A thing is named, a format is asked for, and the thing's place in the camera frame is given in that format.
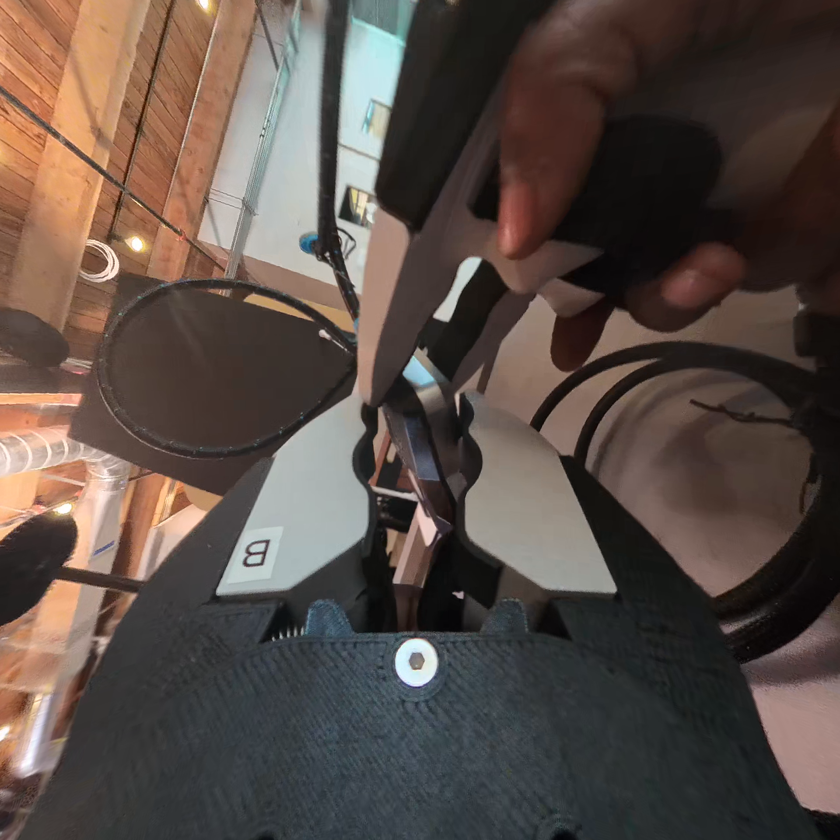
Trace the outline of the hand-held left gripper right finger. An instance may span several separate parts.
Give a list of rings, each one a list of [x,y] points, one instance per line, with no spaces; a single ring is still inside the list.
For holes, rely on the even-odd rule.
[[[477,392],[458,397],[466,488],[454,567],[472,599],[612,598],[616,584],[559,453]]]

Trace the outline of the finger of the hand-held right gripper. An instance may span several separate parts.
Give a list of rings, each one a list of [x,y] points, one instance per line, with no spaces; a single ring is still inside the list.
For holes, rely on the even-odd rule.
[[[479,262],[451,317],[457,339],[457,366],[451,380],[456,390],[495,360],[502,341],[534,298],[534,292],[511,290],[487,260]]]
[[[460,265],[485,254],[485,224],[467,213],[430,217],[420,232],[377,209],[364,266],[358,385],[368,406],[384,402],[446,300]]]

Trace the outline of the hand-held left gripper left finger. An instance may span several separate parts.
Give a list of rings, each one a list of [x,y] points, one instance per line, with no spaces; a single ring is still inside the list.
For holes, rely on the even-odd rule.
[[[366,408],[351,394],[277,450],[217,597],[362,596],[375,508],[361,463],[376,434]]]

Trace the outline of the silver adapter hub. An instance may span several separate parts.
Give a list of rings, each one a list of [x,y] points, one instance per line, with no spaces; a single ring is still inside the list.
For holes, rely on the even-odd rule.
[[[418,350],[381,408],[416,496],[393,582],[399,592],[415,594],[423,589],[437,550],[454,529],[456,500],[464,487],[455,393]]]

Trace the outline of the person's right hand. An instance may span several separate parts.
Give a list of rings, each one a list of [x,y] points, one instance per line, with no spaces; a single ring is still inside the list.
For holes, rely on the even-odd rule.
[[[617,108],[660,99],[718,121],[730,143],[733,231],[674,251],[620,302],[558,314],[560,371],[587,361],[617,306],[675,332],[734,291],[795,286],[838,317],[838,2],[556,2],[503,80],[497,241],[509,259],[560,225]]]

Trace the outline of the black flat panel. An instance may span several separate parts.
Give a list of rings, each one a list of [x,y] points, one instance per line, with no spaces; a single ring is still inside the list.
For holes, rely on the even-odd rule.
[[[285,437],[232,458],[163,453],[126,432],[90,380],[69,438],[217,496],[313,417],[352,393],[349,356],[312,321],[203,290],[166,292],[129,321],[106,356],[119,403],[139,425],[191,448],[241,447]]]

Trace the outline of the round black lamp with rod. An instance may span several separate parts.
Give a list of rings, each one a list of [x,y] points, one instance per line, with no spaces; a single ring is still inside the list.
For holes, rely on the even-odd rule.
[[[137,594],[142,581],[69,566],[78,528],[69,514],[45,512],[28,519],[1,543],[1,625],[17,621],[35,607],[55,581]]]

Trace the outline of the round black ceiling lamp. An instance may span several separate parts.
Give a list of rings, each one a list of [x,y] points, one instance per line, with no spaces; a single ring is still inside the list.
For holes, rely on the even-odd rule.
[[[31,312],[1,307],[1,351],[36,369],[61,366],[70,355],[63,335]]]

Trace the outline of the silver ventilation duct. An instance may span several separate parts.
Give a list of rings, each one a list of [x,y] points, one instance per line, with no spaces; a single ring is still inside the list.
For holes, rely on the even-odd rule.
[[[87,474],[69,513],[79,529],[69,567],[108,573],[120,543],[132,466],[69,439],[65,427],[2,436],[2,479],[75,462]],[[2,776],[23,780],[54,765],[53,732],[93,649],[103,597],[90,586],[58,581],[44,601],[2,630]]]

